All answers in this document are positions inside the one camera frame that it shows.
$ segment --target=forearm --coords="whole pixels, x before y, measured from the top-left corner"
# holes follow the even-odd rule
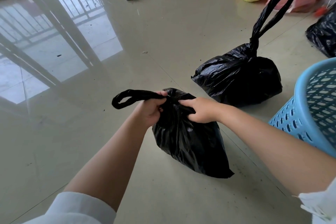
[[[336,159],[245,112],[220,104],[218,121],[231,129],[294,195],[325,190]]]
[[[139,123],[135,116],[128,117],[64,191],[96,197],[117,211],[146,131],[147,128]]]

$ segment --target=tile floor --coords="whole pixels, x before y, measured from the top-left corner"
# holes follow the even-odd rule
[[[263,3],[243,0],[0,0],[0,219],[43,214],[113,135],[132,107],[126,89],[175,87],[209,58],[245,43]],[[262,120],[292,96],[299,74],[325,59],[304,32],[315,19],[286,15],[261,39],[283,92],[244,110]],[[310,215],[229,129],[231,179],[192,172],[146,134],[116,223],[309,223]]]

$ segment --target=tied garbage bag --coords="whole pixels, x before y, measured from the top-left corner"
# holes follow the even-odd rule
[[[216,122],[196,123],[187,116],[195,113],[191,107],[183,106],[179,100],[194,99],[191,94],[169,88],[164,89],[168,96],[161,105],[163,112],[152,128],[156,144],[174,159],[195,172],[216,178],[229,178],[229,169],[223,139]],[[123,103],[123,98],[131,97]],[[116,109],[129,106],[140,100],[164,98],[152,91],[126,90],[112,100]]]
[[[270,0],[263,9],[253,27],[250,43],[216,56],[196,69],[191,79],[214,100],[243,107],[259,104],[281,93],[281,78],[274,62],[257,57],[259,38],[283,17],[293,0],[288,0],[262,28],[279,1]]]
[[[336,4],[307,28],[306,37],[328,58],[336,57]]]

